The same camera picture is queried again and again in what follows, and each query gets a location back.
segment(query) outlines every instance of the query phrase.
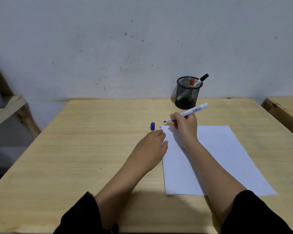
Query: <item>pen holder rim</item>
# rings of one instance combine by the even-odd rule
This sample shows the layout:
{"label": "pen holder rim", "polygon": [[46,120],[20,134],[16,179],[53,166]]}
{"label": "pen holder rim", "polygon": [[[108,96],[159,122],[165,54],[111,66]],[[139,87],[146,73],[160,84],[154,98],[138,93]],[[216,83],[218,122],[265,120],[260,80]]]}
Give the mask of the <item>pen holder rim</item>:
{"label": "pen holder rim", "polygon": [[183,78],[194,78],[194,79],[197,79],[197,80],[200,80],[199,78],[196,78],[196,77],[192,77],[192,76],[183,76],[183,77],[180,77],[177,79],[177,85],[179,85],[180,87],[184,88],[184,89],[187,89],[187,90],[197,90],[199,88],[201,88],[203,86],[203,82],[199,85],[199,86],[196,86],[196,87],[185,87],[183,86],[182,84],[179,83],[179,80],[183,79]]}

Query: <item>person's right forearm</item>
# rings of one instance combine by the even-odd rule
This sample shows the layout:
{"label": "person's right forearm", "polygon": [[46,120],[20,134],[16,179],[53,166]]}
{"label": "person's right forearm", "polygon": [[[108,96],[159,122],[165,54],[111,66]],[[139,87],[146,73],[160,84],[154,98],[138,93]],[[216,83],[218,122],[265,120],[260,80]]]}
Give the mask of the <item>person's right forearm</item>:
{"label": "person's right forearm", "polygon": [[232,209],[232,203],[246,188],[231,176],[198,141],[186,145],[192,165],[222,222]]}

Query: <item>person's left hand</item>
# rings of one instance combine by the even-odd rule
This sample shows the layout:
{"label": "person's left hand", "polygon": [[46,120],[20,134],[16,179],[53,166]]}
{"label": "person's left hand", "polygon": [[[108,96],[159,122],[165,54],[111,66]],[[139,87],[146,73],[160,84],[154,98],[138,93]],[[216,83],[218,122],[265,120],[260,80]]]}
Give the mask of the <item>person's left hand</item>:
{"label": "person's left hand", "polygon": [[145,173],[149,172],[162,160],[168,149],[168,141],[163,143],[165,137],[163,130],[151,131],[136,145],[127,162]]}

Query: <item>black shirt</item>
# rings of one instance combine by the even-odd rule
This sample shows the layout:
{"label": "black shirt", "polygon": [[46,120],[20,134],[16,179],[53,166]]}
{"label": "black shirt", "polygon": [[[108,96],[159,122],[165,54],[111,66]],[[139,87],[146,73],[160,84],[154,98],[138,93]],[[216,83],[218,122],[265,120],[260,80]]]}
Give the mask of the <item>black shirt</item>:
{"label": "black shirt", "polygon": [[[227,233],[293,233],[285,221],[276,215],[252,191],[242,191],[234,201],[232,210],[222,225],[222,234]],[[54,234],[70,233],[118,233],[118,225],[111,230],[102,229],[96,200],[87,192],[67,211]]]}

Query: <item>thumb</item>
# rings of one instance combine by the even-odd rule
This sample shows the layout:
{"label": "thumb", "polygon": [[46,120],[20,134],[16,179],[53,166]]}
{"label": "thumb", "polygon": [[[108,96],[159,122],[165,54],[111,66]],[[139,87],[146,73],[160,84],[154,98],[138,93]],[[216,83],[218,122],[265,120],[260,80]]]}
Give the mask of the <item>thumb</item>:
{"label": "thumb", "polygon": [[186,120],[182,115],[180,115],[179,113],[175,112],[173,114],[170,115],[170,118],[172,120],[177,120],[177,122],[182,122],[183,120]]}
{"label": "thumb", "polygon": [[162,144],[162,154],[163,154],[163,157],[164,157],[164,155],[165,155],[167,149],[168,149],[168,141],[165,141],[165,142]]}

